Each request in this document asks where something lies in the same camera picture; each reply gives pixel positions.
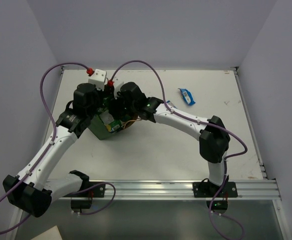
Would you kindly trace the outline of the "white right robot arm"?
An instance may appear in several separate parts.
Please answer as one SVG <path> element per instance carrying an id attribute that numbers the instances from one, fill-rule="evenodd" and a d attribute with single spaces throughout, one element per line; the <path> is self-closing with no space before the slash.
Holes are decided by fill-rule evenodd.
<path id="1" fill-rule="evenodd" d="M 122 120 L 124 116 L 131 115 L 133 118 L 173 127 L 197 140 L 199 154 L 208 162 L 210 194 L 220 196 L 226 191 L 224 159 L 230 136 L 225 132 L 219 117 L 200 118 L 178 110 L 159 98 L 147 97 L 134 82 L 117 83 L 111 80 L 106 86 L 112 94 L 109 112 L 115 119 Z"/>

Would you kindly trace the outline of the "green paper bag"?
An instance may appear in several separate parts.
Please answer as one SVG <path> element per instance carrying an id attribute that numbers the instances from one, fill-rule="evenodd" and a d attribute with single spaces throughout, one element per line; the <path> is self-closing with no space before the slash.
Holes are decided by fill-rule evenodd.
<path id="1" fill-rule="evenodd" d="M 111 98 L 114 97 L 113 95 L 108 95 L 105 96 L 105 98 Z M 123 130 L 125 130 L 126 128 L 129 128 L 132 124 L 134 124 L 136 121 L 139 121 L 140 118 L 138 117 L 137 119 L 133 119 L 133 120 L 121 120 L 122 122 L 122 128 L 120 131 L 121 132 Z M 104 124 L 101 122 L 101 120 L 99 119 L 99 117 L 97 116 L 97 114 L 94 115 L 93 119 L 91 120 L 91 124 L 88 127 L 88 129 L 99 139 L 99 140 L 105 140 L 108 139 L 110 137 L 112 137 L 113 135 L 115 135 L 118 132 L 115 133 L 109 133 L 108 130 L 106 129 L 106 127 L 104 126 Z"/>

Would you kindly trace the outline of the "blue M&M's candy packet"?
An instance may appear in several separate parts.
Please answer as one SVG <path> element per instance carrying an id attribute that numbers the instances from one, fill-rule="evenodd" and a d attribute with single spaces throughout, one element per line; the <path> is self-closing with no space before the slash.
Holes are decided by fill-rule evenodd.
<path id="1" fill-rule="evenodd" d="M 177 108 L 170 100 L 166 101 L 166 103 L 173 108 Z"/>

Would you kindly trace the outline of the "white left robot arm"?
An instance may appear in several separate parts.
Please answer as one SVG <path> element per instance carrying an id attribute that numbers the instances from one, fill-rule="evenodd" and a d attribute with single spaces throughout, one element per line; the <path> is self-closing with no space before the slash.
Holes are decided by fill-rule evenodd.
<path id="1" fill-rule="evenodd" d="M 59 198 L 72 193 L 81 197 L 88 194 L 89 177 L 77 170 L 64 178 L 47 180 L 64 153 L 90 125 L 102 106 L 102 97 L 102 90 L 91 83 L 77 86 L 73 100 L 54 123 L 53 132 L 43 147 L 16 176 L 8 175 L 3 180 L 3 188 L 12 205 L 38 218 Z"/>

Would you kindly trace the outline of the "blue snack packet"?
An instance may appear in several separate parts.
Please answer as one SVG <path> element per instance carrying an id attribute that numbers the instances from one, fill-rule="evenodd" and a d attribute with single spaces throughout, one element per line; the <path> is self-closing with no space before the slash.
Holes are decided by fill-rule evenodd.
<path id="1" fill-rule="evenodd" d="M 181 97 L 183 101 L 188 105 L 188 106 L 193 106 L 196 102 L 194 101 L 192 94 L 190 91 L 188 91 L 185 88 L 178 88 L 180 91 Z"/>

